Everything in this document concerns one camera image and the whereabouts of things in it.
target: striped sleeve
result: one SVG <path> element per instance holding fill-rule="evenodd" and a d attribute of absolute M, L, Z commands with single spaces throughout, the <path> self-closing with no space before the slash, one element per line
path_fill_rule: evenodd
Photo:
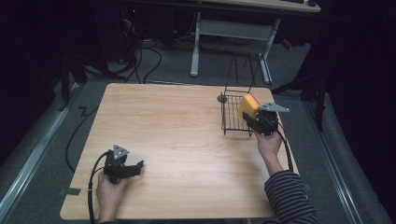
<path fill-rule="evenodd" d="M 299 175 L 282 171 L 265 182 L 265 193 L 282 224 L 318 223 L 317 210 L 305 194 Z"/>

